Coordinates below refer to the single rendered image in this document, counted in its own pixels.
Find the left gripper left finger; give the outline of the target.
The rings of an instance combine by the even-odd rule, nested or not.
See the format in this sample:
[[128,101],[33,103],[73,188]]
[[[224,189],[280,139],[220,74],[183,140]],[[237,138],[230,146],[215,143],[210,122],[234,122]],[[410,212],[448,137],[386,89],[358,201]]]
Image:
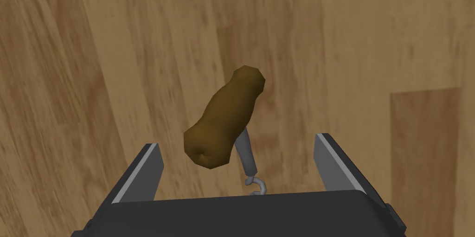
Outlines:
[[112,194],[112,203],[152,201],[164,169],[157,143],[146,144],[127,168],[125,181]]

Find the brown-handled corkscrew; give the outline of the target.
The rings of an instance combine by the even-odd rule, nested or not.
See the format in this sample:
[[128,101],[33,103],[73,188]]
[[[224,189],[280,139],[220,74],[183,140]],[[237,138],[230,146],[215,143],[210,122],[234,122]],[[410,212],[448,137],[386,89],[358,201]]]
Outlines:
[[265,183],[256,177],[258,170],[246,128],[264,85],[259,69],[243,65],[215,93],[198,121],[184,132],[186,155],[196,165],[208,169],[229,163],[235,148],[247,177],[245,184],[259,186],[251,195],[267,192]]

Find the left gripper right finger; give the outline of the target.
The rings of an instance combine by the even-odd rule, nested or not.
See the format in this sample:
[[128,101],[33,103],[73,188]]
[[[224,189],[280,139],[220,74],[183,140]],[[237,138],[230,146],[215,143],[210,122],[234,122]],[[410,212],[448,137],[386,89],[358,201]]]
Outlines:
[[378,205],[386,206],[375,188],[330,134],[316,134],[313,158],[326,191],[358,190]]

